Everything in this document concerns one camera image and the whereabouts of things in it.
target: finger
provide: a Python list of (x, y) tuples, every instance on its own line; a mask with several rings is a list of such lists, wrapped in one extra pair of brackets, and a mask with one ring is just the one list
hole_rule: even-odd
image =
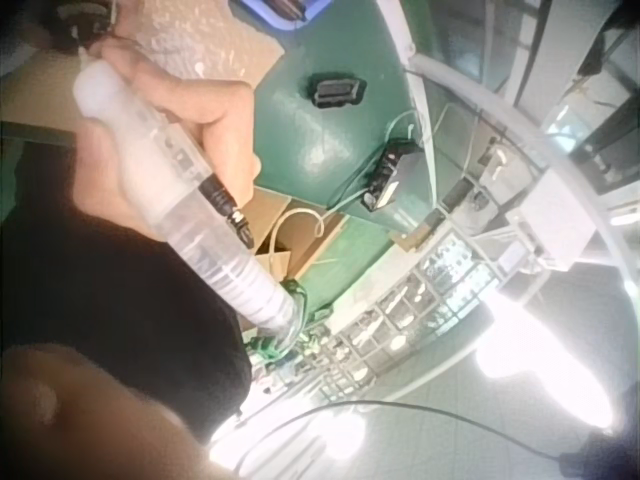
[(216, 122), (236, 106), (239, 98), (252, 96), (251, 87), (244, 82), (181, 80), (118, 39), (104, 41), (102, 57), (153, 105), (192, 122)]
[(109, 130), (99, 122), (83, 122), (78, 130), (72, 194), (76, 207), (87, 215), (159, 240), (122, 191), (117, 147)]
[(135, 38), (139, 30), (143, 0), (118, 0), (118, 18), (114, 33), (119, 37)]

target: fluorescent light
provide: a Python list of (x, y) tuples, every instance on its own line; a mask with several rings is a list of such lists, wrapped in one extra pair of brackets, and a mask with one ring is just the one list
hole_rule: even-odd
[(631, 280), (624, 281), (624, 289), (627, 291), (631, 298), (635, 298), (638, 295), (638, 286)]
[(562, 117), (564, 117), (568, 111), (569, 111), (569, 105), (565, 105), (564, 108), (560, 110), (560, 113), (556, 117), (556, 122), (562, 120)]
[(406, 343), (407, 337), (405, 337), (404, 335), (398, 335), (393, 340), (391, 340), (389, 348), (395, 352), (396, 350), (400, 350), (402, 347), (404, 347)]
[(360, 380), (362, 380), (364, 377), (367, 376), (367, 373), (369, 373), (369, 369), (367, 367), (363, 367), (360, 370), (358, 370), (357, 372), (354, 372), (353, 379), (356, 382), (359, 382)]
[(409, 287), (405, 285), (403, 289), (400, 290), (400, 292), (398, 292), (398, 294), (393, 298), (393, 300), (391, 300), (391, 303), (387, 306), (387, 308), (384, 309), (384, 313), (389, 315), (391, 313), (391, 310), (396, 308), (398, 302), (400, 302), (402, 297), (404, 297), (404, 294), (407, 293), (407, 290), (409, 290)]
[(498, 155), (498, 158), (500, 159), (500, 163), (502, 163), (503, 165), (507, 164), (507, 156), (504, 154), (504, 152), (501, 149), (496, 148), (496, 155)]
[(640, 221), (640, 212), (627, 213), (625, 215), (618, 215), (611, 219), (611, 225), (614, 227), (620, 227), (622, 225), (631, 225)]
[(346, 413), (327, 423), (322, 437), (326, 442), (329, 456), (344, 460), (358, 451), (366, 432), (365, 422), (361, 416)]
[(495, 323), (477, 351), (481, 370), (491, 378), (534, 372), (549, 394), (582, 421), (607, 428), (611, 404), (595, 376), (522, 306), (494, 293), (486, 299)]
[(402, 320), (398, 322), (398, 326), (400, 328), (404, 328), (407, 325), (410, 325), (415, 319), (416, 319), (415, 315), (407, 315), (406, 317), (404, 317)]
[(364, 342), (369, 340), (373, 336), (373, 334), (376, 333), (376, 330), (378, 330), (380, 325), (382, 325), (382, 322), (384, 322), (384, 318), (381, 316), (375, 322), (369, 325), (366, 330), (360, 332), (358, 336), (353, 339), (353, 344), (356, 347), (361, 347)]

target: white pipe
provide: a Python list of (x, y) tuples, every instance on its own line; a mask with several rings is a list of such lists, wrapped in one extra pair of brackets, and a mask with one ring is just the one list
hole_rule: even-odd
[[(423, 75), (456, 94), (468, 99), (477, 108), (485, 110), (493, 116), (497, 122), (508, 125), (509, 129), (520, 137), (529, 147), (534, 148), (546, 159), (552, 168), (571, 191), (572, 195), (580, 202), (591, 220), (595, 224), (602, 239), (607, 244), (612, 258), (616, 262), (625, 284), (637, 285), (638, 273), (635, 269), (635, 261), (631, 251), (622, 235), (611, 228), (609, 215), (602, 208), (598, 195), (587, 182), (582, 172), (571, 160), (553, 144), (545, 134), (540, 131), (522, 113), (505, 102), (498, 95), (490, 92), (473, 80), (465, 77), (451, 67), (437, 60), (416, 54), (410, 61), (413, 71)], [(638, 308), (637, 298), (634, 298), (634, 306)]]

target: dispensing syringe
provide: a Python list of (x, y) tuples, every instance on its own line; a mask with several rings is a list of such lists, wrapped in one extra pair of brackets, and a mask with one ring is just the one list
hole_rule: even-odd
[(109, 63), (88, 61), (81, 50), (83, 55), (73, 94), (84, 116), (113, 132), (129, 201), (247, 320), (266, 330), (289, 331), (301, 321), (296, 303), (246, 248), (248, 224), (199, 146), (135, 95)]

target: workbench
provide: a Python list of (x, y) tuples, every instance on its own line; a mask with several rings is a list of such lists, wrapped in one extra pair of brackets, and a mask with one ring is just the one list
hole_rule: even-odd
[[(156, 8), (184, 11), (190, 8), (186, 4), (194, 1), (180, 5), (167, 0), (153, 3)], [(421, 15), (428, 14), (425, 0), (412, 0), (409, 4), (422, 9)], [(214, 8), (211, 4), (202, 5)], [(275, 31), (234, 2), (230, 5), (237, 19), (275, 38), (284, 49), (284, 55), (256, 89), (255, 150), (263, 165), (257, 184), (320, 207), (335, 203), (343, 191), (346, 196), (361, 189), (363, 179), (347, 185), (344, 190), (345, 180), (369, 164), (380, 151), (389, 124), (413, 108), (403, 67), (376, 2), (335, 1), (312, 23), (293, 32)], [(176, 23), (180, 28), (187, 25), (191, 30), (193, 25), (186, 20)], [(422, 35), (421, 41), (427, 45), (428, 36)], [(264, 52), (273, 55), (268, 45)], [(49, 68), (56, 62), (64, 64), (63, 71), (49, 76), (55, 85), (48, 84), (46, 89), (40, 89), (40, 100), (52, 102), (47, 121), (62, 119), (66, 123), (61, 129), (69, 130), (69, 125), (75, 121), (75, 113), (65, 114), (60, 103), (69, 103), (70, 92), (63, 91), (75, 76), (76, 66), (68, 57), (64, 60), (55, 57), (45, 53), (34, 58), (39, 61), (37, 68), (27, 64), (21, 72), (29, 68), (37, 72), (42, 65)], [(362, 103), (329, 110), (315, 108), (306, 95), (309, 78), (327, 72), (350, 74), (365, 80), (367, 90)], [(246, 79), (256, 84), (260, 76), (258, 73)], [(14, 83), (24, 83), (24, 78)], [(56, 88), (63, 93), (57, 95)], [(3, 85), (3, 98), (7, 93), (4, 90)], [(19, 105), (15, 107), (14, 111), (19, 110)], [(20, 110), (29, 115), (33, 109)], [(38, 124), (30, 117), (24, 123)], [(398, 131), (405, 135), (411, 123), (416, 123), (415, 119), (408, 117), (399, 123)], [(386, 251), (391, 245), (389, 229), (407, 232), (411, 225), (424, 219), (433, 206), (428, 178), (425, 164), (416, 172), (413, 185), (408, 185), (388, 208), (374, 214), (368, 213), (359, 202), (346, 209), (352, 217), (337, 224), (331, 241), (321, 246), (299, 275), (301, 283), (309, 290), (311, 309), (333, 301)], [(288, 221), (291, 222), (290, 229), (296, 229), (295, 218)]]

